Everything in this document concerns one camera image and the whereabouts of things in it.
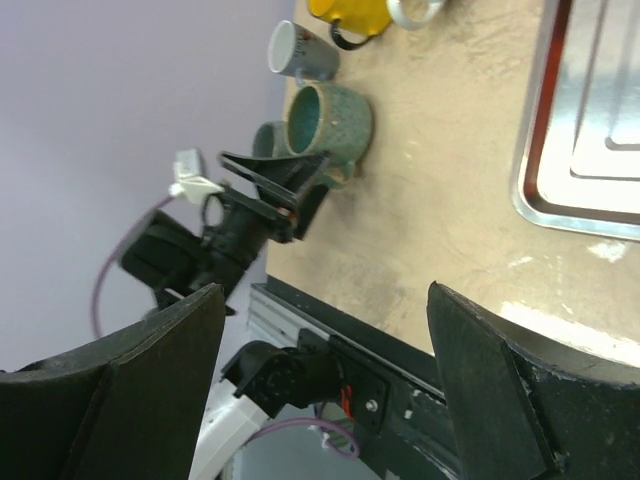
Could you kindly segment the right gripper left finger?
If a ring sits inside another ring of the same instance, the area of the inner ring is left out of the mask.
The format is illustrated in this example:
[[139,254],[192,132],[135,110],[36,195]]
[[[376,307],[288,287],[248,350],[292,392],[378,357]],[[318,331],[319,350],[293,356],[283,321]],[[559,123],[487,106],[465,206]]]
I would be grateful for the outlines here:
[[1,375],[4,479],[186,479],[225,323],[220,287]]

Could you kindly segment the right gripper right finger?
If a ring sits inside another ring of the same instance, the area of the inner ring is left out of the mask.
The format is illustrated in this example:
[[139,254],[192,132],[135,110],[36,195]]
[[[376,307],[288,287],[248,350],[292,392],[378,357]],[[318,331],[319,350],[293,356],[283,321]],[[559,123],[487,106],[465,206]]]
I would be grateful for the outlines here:
[[467,479],[636,479],[639,370],[432,283],[426,313]]

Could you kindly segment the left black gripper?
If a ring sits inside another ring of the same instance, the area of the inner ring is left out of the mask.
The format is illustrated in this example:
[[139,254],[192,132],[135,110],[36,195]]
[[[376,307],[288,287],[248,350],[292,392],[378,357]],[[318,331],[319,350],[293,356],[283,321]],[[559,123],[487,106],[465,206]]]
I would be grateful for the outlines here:
[[251,181],[259,195],[294,200],[294,206],[250,198],[234,189],[219,195],[223,218],[219,227],[234,242],[257,245],[273,240],[286,244],[303,240],[328,195],[325,176],[332,160],[327,150],[309,155],[265,159],[223,151],[224,169]]

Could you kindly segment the grey green mug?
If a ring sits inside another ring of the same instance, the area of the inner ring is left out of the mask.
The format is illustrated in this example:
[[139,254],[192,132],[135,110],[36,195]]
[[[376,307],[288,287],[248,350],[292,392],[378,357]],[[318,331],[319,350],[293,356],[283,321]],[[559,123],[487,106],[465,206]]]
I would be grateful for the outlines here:
[[286,126],[286,122],[282,120],[263,123],[254,135],[252,156],[265,159],[288,156]]

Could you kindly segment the teal green mug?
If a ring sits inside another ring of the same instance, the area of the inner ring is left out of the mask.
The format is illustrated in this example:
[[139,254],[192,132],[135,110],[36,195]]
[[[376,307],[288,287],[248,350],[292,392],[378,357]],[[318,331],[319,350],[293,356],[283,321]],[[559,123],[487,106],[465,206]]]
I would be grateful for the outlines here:
[[308,83],[286,115],[285,142],[293,155],[326,151],[331,160],[319,182],[341,189],[353,178],[373,137],[373,110],[361,93],[331,82]]

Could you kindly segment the grey blue mug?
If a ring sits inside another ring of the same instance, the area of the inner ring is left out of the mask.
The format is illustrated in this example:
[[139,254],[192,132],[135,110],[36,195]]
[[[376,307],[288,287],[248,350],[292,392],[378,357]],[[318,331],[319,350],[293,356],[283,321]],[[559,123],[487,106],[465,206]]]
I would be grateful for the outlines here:
[[340,67],[339,52],[307,28],[289,20],[274,28],[267,51],[270,71],[303,80],[330,81]]

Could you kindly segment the yellow mug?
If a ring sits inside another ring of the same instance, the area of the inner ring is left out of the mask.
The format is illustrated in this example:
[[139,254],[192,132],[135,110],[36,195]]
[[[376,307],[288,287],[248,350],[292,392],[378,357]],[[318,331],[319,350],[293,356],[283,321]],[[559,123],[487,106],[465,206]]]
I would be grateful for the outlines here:
[[329,36],[342,50],[354,51],[380,36],[392,23],[385,1],[309,0],[309,13],[329,25]]

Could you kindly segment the white speckled mug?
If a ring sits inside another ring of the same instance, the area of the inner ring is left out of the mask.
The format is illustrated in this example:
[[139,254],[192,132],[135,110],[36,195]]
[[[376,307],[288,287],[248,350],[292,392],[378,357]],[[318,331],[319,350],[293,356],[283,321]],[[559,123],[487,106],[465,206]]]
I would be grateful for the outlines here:
[[444,0],[387,0],[387,10],[393,22],[407,31],[416,31],[429,24],[443,9]]

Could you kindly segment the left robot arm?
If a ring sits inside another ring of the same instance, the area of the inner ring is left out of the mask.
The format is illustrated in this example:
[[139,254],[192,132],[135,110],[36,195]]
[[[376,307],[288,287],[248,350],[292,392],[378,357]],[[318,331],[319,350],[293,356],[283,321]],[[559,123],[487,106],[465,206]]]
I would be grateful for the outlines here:
[[[248,180],[256,196],[210,180],[198,149],[179,151],[169,198],[186,199],[201,210],[217,201],[221,220],[203,221],[194,234],[154,206],[119,249],[119,266],[150,288],[159,309],[209,284],[230,294],[268,241],[302,239],[327,194],[324,177],[333,167],[326,150],[257,158],[223,152],[219,162]],[[287,428],[288,422],[279,419],[286,406],[322,406],[334,400],[348,405],[351,398],[343,364],[332,352],[250,342],[223,368],[190,475],[217,478],[247,443]]]

